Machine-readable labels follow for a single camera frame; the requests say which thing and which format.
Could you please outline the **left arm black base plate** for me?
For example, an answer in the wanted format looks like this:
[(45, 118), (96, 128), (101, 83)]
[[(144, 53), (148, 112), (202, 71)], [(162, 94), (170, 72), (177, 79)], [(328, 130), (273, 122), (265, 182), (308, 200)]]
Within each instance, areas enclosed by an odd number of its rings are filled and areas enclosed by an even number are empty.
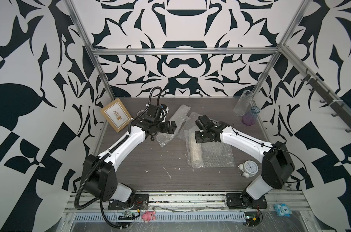
[(109, 210), (142, 210), (147, 209), (149, 202), (148, 194), (132, 194), (126, 202), (119, 200), (110, 201), (108, 205)]

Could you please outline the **white vase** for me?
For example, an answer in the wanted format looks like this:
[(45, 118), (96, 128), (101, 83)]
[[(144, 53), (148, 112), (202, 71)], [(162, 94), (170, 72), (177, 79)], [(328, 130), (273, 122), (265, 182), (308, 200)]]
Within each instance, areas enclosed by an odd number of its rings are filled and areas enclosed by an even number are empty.
[(195, 131), (189, 130), (189, 150), (192, 168), (202, 168), (204, 161), (202, 158), (201, 144), (196, 143)]

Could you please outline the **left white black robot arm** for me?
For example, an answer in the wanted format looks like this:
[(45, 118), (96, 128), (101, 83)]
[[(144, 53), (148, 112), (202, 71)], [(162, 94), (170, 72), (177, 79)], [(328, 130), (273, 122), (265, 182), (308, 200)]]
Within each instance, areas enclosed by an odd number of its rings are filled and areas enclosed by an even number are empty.
[(165, 104), (147, 105), (142, 114), (131, 120), (127, 132), (115, 144), (97, 156), (88, 156), (77, 193), (86, 191), (102, 202), (131, 201), (135, 191), (118, 182), (116, 171), (134, 148), (148, 137), (154, 140), (158, 133), (175, 133), (177, 125), (166, 119), (168, 112)]

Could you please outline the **clear glass vase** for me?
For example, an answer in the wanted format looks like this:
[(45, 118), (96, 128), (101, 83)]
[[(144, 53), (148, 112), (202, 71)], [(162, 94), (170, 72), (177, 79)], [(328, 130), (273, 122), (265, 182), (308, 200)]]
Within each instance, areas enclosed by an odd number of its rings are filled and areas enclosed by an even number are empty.
[(235, 105), (233, 109), (233, 113), (240, 117), (243, 116), (250, 105), (250, 102), (253, 97), (253, 92), (250, 90), (245, 90), (243, 91), (241, 97), (239, 98), (237, 104)]

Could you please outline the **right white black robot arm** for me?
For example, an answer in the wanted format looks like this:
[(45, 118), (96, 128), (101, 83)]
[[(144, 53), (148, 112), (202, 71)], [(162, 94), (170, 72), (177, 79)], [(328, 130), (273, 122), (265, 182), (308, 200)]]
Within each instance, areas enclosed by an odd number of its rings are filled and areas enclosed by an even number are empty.
[(231, 145), (262, 164), (261, 174), (243, 191), (242, 197), (257, 201), (272, 189), (281, 189), (295, 169), (286, 146), (259, 140), (238, 131), (232, 125), (214, 122), (206, 115), (195, 121), (199, 128), (195, 132), (196, 143), (221, 142)]

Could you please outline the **bubble wrap sheet around vase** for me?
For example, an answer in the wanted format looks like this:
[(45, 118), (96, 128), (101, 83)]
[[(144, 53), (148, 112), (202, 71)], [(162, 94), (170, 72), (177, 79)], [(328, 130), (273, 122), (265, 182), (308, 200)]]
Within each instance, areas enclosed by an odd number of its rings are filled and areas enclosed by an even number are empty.
[(186, 116), (186, 121), (182, 124), (177, 134), (179, 139), (185, 141), (186, 140), (185, 131), (192, 129), (193, 127), (196, 127), (197, 130), (199, 129), (195, 123), (195, 121), (198, 119), (199, 116), (201, 115), (196, 112), (191, 112), (189, 116)]

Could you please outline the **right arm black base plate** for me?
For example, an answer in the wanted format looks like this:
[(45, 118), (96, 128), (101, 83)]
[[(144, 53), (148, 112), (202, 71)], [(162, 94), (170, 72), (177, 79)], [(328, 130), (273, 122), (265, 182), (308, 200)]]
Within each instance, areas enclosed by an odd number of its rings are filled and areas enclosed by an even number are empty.
[(227, 193), (226, 205), (229, 209), (266, 209), (267, 201), (265, 196), (254, 200), (247, 193)]

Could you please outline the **iridescent bubble wrap bundle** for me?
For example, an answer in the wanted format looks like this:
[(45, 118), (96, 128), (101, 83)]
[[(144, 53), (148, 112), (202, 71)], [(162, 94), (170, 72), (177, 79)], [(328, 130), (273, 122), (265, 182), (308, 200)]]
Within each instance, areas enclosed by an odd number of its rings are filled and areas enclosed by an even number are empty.
[[(188, 165), (191, 166), (189, 150), (189, 130), (185, 131), (185, 136)], [(193, 127), (191, 130), (195, 132), (197, 131), (196, 127)], [(203, 168), (235, 167), (233, 152), (230, 145), (220, 142), (201, 143), (201, 148), (202, 158), (204, 161)]]

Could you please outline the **purple blue glass vase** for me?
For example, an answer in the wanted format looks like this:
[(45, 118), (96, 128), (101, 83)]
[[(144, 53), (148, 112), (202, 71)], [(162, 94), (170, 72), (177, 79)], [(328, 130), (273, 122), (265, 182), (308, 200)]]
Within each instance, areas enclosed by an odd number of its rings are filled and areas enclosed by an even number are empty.
[(260, 113), (260, 108), (257, 106), (252, 106), (249, 111), (247, 111), (242, 117), (242, 123), (246, 126), (252, 126), (256, 123), (258, 114)]

